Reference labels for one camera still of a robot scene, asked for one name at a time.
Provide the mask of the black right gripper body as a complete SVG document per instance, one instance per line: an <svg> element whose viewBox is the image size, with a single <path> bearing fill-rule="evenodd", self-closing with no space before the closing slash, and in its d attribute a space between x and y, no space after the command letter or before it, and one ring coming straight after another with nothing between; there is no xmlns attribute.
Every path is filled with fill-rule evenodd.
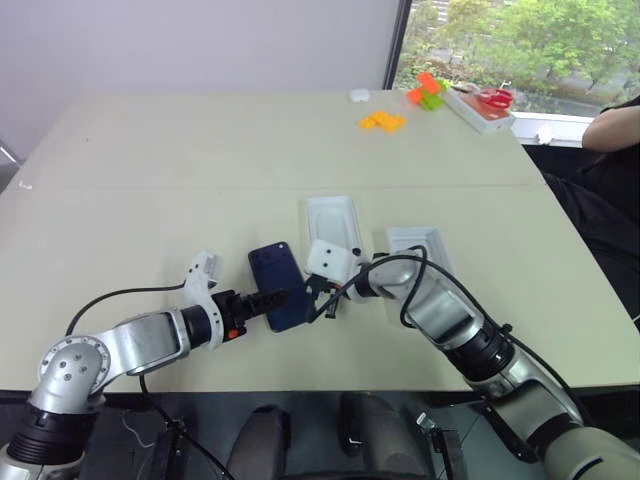
<svg viewBox="0 0 640 480"><path fill-rule="evenodd" d="M305 295L310 301L316 301L321 294L327 294L329 298L346 298L350 299L348 293L340 293L341 286L337 283L316 275L311 274L305 281Z"/></svg>

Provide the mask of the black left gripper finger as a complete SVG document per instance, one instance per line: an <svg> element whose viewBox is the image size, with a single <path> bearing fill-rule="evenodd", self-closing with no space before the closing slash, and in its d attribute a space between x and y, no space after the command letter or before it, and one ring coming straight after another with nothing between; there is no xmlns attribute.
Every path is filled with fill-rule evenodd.
<svg viewBox="0 0 640 480"><path fill-rule="evenodd" d="M288 300L288 292L283 289L256 292L247 295L245 300L250 305L284 305Z"/></svg>
<svg viewBox="0 0 640 480"><path fill-rule="evenodd" d="M249 299L246 301L247 313L245 317L251 319L281 308L286 303L284 299Z"/></svg>

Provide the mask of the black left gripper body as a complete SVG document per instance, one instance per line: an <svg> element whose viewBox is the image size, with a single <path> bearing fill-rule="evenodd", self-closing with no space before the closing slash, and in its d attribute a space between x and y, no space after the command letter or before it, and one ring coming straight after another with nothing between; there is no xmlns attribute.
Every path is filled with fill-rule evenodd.
<svg viewBox="0 0 640 480"><path fill-rule="evenodd" d="M223 341L229 342L245 335L247 328L241 295L233 290L222 291L215 294L215 303L221 315Z"/></svg>

